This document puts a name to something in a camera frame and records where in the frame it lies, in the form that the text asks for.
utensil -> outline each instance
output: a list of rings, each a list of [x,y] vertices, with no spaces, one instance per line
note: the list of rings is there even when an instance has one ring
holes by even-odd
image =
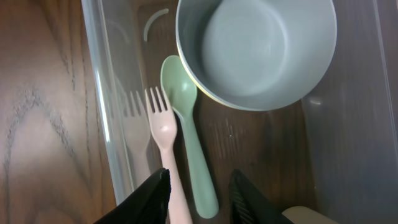
[[[160,109],[157,106],[156,96],[152,88],[150,94],[154,105],[154,112],[150,106],[147,90],[145,90],[147,112],[149,117],[150,130],[152,136],[160,149],[160,156],[162,157],[163,167],[170,171],[170,182],[172,186],[172,193],[169,202],[169,213],[171,224],[190,224],[192,219],[188,209],[187,199],[185,199],[182,188],[180,176],[178,175],[177,165],[175,163],[173,143],[177,135],[177,123],[175,121],[174,113],[171,110],[169,99],[164,93],[163,104],[159,89],[156,87],[157,99]]]
[[[123,117],[123,129],[126,144],[130,149],[137,186],[140,186],[149,176],[149,164],[147,158],[147,146],[150,139],[149,123],[147,114],[136,92],[139,109],[137,108],[134,95],[130,91],[132,113],[129,107],[128,96],[125,99],[126,116]]]
[[[190,77],[232,108],[287,106],[321,80],[333,56],[332,0],[181,0],[177,48]]]
[[[202,218],[213,218],[218,213],[217,196],[192,117],[198,90],[176,55],[163,62],[160,81],[180,118],[197,212]]]

green spoon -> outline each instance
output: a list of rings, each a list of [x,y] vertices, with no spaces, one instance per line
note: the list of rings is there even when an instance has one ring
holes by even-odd
[[[202,218],[213,218],[218,213],[217,196],[192,117],[197,87],[176,55],[164,60],[160,81],[173,110],[180,118],[197,212]]]

wooden surface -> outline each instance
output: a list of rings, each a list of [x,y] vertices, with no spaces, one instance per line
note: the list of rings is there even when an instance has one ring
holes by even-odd
[[[115,207],[80,0],[2,1],[0,223]]]
[[[160,86],[163,61],[169,55],[178,55],[175,43],[177,3],[177,0],[141,0],[133,7],[147,86]],[[169,13],[152,24],[148,42],[144,42],[147,20],[165,8]],[[228,182],[233,169],[241,170],[279,210],[295,205],[317,209],[301,102],[276,111],[247,112],[227,108],[202,92],[198,93],[194,119],[220,212],[210,220],[197,215],[183,136],[179,131],[174,153],[194,223],[229,222]],[[158,149],[153,142],[152,145],[159,158]]]
[[[398,223],[397,3],[333,2],[335,54],[303,99],[320,211],[340,223]]]

transparent plastic container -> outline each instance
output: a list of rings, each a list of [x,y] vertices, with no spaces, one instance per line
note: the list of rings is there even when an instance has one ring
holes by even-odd
[[[141,175],[144,178],[142,172],[134,168],[132,152],[145,154],[149,170],[155,170],[160,165],[153,156],[147,155],[152,152],[149,150],[149,126],[136,121],[134,125],[127,126],[128,122],[124,120],[139,117],[138,114],[127,114],[133,110],[130,92],[136,105],[137,94],[145,103],[132,2],[82,0],[106,152],[118,205],[142,183],[142,179],[137,177]],[[144,144],[128,137],[137,131],[142,134],[142,130],[146,131]]]

